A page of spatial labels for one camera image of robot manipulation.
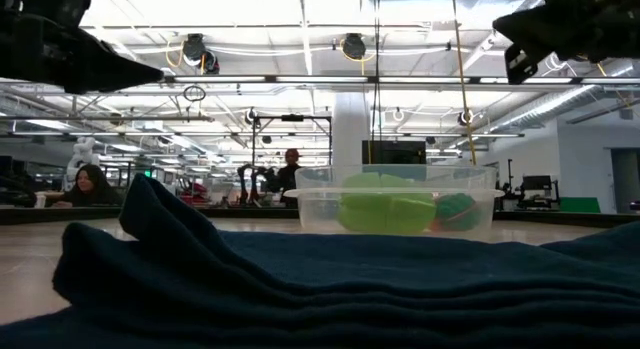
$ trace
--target green object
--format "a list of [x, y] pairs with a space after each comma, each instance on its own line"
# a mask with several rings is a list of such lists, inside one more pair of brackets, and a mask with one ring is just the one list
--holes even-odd
[[482, 220], [482, 210], [467, 194], [445, 195], [436, 200], [434, 231], [467, 231]]
[[[387, 174], [364, 173], [347, 178], [344, 188], [408, 188], [412, 183]], [[429, 193], [345, 193], [338, 221], [347, 230], [368, 234], [419, 234], [436, 215]]]
[[565, 213], [600, 214], [598, 198], [561, 198], [560, 211]]

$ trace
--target white robot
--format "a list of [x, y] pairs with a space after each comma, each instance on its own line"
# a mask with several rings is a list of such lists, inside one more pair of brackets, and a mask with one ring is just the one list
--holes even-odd
[[64, 190], [69, 191], [73, 188], [76, 181], [76, 174], [80, 167], [86, 164], [100, 163], [98, 154], [93, 154], [93, 146], [96, 140], [93, 138], [78, 138], [78, 143], [73, 145], [73, 157], [67, 164], [67, 175], [64, 177]]

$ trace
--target folded cloth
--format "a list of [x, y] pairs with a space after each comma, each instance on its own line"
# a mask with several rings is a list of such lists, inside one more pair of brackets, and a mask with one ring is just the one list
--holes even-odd
[[72, 306], [0, 327], [0, 348], [640, 344], [638, 224], [540, 247], [232, 233], [144, 176], [120, 221], [137, 241], [68, 226]]

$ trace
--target man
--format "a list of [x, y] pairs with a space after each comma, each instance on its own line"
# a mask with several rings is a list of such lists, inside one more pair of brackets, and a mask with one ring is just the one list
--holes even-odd
[[[282, 187], [282, 192], [296, 188], [296, 170], [300, 169], [298, 165], [298, 159], [300, 159], [300, 153], [297, 149], [289, 149], [284, 154], [284, 159], [287, 162], [287, 166], [278, 171], [278, 184]], [[281, 203], [285, 203], [287, 208], [297, 208], [298, 201], [295, 198], [289, 198], [282, 196]]]

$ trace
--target plastic bin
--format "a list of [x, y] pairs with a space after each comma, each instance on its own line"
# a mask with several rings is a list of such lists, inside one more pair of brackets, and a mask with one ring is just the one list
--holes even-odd
[[302, 168], [303, 230], [331, 234], [441, 235], [479, 239], [491, 228], [496, 170], [487, 167], [358, 165]]

